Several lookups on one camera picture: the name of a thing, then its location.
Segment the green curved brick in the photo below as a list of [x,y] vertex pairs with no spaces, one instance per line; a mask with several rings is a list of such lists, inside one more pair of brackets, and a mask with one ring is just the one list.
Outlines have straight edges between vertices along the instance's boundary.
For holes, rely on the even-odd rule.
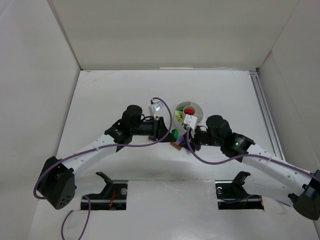
[[171,134],[177,139],[178,136],[179,136],[179,131],[178,131],[177,129],[173,129],[173,130],[171,131]]

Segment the orange 2x4 brick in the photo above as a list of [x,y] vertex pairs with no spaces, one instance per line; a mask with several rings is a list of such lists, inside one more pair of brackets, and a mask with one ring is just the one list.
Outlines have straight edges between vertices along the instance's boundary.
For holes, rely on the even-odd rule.
[[180,150],[182,149],[182,147],[179,146],[178,144],[176,144],[175,142],[171,142],[170,145],[171,145],[172,147],[174,147],[175,149],[177,149],[178,151],[180,151]]

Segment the pale yellow small brick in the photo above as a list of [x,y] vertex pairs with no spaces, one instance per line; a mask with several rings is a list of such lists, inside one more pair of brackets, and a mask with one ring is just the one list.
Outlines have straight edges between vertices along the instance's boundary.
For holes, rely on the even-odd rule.
[[178,111],[176,110],[174,112],[174,115],[176,117],[176,120],[179,122],[179,123],[182,123],[184,121],[184,113],[182,111]]

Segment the red 2x4 brick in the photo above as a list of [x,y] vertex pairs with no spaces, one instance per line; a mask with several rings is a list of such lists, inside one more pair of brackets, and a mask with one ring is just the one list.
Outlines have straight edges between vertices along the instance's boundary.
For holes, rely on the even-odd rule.
[[186,115],[193,116],[195,114],[196,110],[191,105],[189,105],[189,106],[184,107],[183,112]]

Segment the lavender slope brick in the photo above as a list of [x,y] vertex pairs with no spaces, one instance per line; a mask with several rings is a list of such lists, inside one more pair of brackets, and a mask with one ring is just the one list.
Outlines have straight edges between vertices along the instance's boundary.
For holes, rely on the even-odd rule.
[[177,145],[180,145],[180,144],[183,144],[184,142],[185,142],[186,140],[185,140],[185,137],[183,136],[183,135],[179,135],[178,137],[177,137],[177,140],[176,140],[176,144]]

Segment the green 2x4 brick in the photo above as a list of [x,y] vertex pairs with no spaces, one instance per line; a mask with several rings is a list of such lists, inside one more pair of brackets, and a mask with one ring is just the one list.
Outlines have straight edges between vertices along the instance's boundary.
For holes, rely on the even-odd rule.
[[184,107],[177,108],[176,111],[183,112],[184,111]]

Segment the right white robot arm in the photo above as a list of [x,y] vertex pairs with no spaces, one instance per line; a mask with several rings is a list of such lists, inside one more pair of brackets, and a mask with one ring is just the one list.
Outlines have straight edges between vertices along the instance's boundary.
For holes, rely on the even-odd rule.
[[197,124],[197,117],[187,114],[183,119],[186,129],[184,145],[193,155],[202,146],[219,147],[227,157],[220,164],[236,160],[268,175],[258,180],[249,172],[239,172],[231,185],[245,195],[264,196],[290,207],[307,219],[320,218],[320,172],[289,164],[265,151],[252,139],[231,130],[227,120],[212,115],[206,120],[206,129]]

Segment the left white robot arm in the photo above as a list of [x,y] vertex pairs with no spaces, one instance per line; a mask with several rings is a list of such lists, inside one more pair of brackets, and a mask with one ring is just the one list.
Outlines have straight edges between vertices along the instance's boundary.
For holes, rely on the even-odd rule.
[[166,107],[164,102],[154,98],[149,106],[150,115],[144,116],[140,106],[129,105],[118,121],[79,152],[62,159],[48,158],[34,192],[56,210],[65,208],[77,197],[113,197],[114,182],[105,173],[98,171],[92,177],[83,176],[83,173],[123,148],[137,148],[138,145],[131,143],[134,136],[149,136],[153,145],[173,142],[172,127],[166,126],[164,118],[156,115]]

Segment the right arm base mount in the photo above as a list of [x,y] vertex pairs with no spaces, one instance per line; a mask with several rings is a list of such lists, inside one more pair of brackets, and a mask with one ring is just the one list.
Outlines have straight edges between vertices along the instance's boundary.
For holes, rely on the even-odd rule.
[[262,197],[250,195],[244,189],[245,180],[250,175],[241,171],[233,180],[215,182],[219,210],[264,210]]

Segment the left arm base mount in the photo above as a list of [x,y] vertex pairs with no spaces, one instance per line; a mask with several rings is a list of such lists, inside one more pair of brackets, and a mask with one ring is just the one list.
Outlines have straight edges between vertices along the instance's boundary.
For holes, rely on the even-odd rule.
[[112,180],[103,172],[95,174],[103,180],[103,188],[98,193],[87,194],[92,211],[125,211],[127,209],[127,180]]

